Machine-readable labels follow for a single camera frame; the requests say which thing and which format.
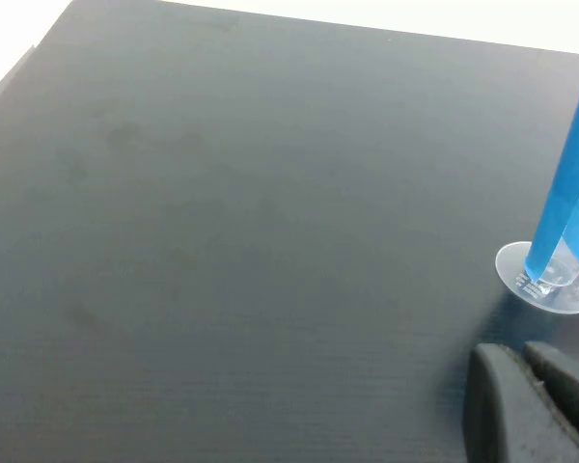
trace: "clear plastic base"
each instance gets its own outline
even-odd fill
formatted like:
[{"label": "clear plastic base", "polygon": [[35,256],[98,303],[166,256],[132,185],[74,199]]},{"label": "clear plastic base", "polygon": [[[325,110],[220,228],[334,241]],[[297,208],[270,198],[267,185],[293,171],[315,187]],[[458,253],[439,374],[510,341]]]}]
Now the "clear plastic base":
[{"label": "clear plastic base", "polygon": [[543,281],[532,283],[525,273],[524,261],[530,252],[529,241],[504,246],[495,257],[495,268],[504,284],[534,307],[553,313],[579,313],[579,276],[567,286]]},{"label": "clear plastic base", "polygon": [[568,286],[579,276],[579,260],[572,254],[563,238],[560,238],[556,250],[540,280],[551,286]]}]

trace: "textured black board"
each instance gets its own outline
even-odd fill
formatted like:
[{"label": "textured black board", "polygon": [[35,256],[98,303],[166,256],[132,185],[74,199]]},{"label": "textured black board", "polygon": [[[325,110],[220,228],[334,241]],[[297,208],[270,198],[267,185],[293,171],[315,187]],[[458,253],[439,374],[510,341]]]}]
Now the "textured black board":
[{"label": "textured black board", "polygon": [[464,461],[579,55],[74,1],[0,98],[0,462]]}]

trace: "white wall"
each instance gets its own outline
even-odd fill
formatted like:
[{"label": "white wall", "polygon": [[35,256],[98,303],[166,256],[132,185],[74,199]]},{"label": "white wall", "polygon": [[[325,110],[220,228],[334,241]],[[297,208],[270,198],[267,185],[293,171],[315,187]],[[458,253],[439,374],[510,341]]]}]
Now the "white wall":
[{"label": "white wall", "polygon": [[38,44],[70,0],[0,0],[0,80]]},{"label": "white wall", "polygon": [[[0,0],[0,79],[31,45],[39,43],[69,1]],[[178,1],[579,53],[579,0]]]},{"label": "white wall", "polygon": [[579,0],[168,0],[579,53]]}]

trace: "clear plastic disc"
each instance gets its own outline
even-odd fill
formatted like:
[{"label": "clear plastic disc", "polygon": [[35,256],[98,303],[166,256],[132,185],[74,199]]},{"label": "clear plastic disc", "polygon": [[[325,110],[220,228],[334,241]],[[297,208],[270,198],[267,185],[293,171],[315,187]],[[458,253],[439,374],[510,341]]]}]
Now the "clear plastic disc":
[{"label": "clear plastic disc", "polygon": [[534,307],[553,313],[579,313],[579,275],[567,286],[546,282],[532,283],[523,262],[528,256],[529,241],[507,244],[495,257],[495,268],[504,284]]}]

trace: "white background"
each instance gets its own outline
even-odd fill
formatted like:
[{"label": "white background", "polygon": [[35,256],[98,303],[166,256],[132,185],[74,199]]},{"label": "white background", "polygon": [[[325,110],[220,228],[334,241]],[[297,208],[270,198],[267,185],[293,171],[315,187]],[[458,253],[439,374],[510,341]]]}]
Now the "white background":
[{"label": "white background", "polygon": [[[0,79],[69,0],[0,0]],[[579,53],[579,0],[184,0],[435,36]]]}]

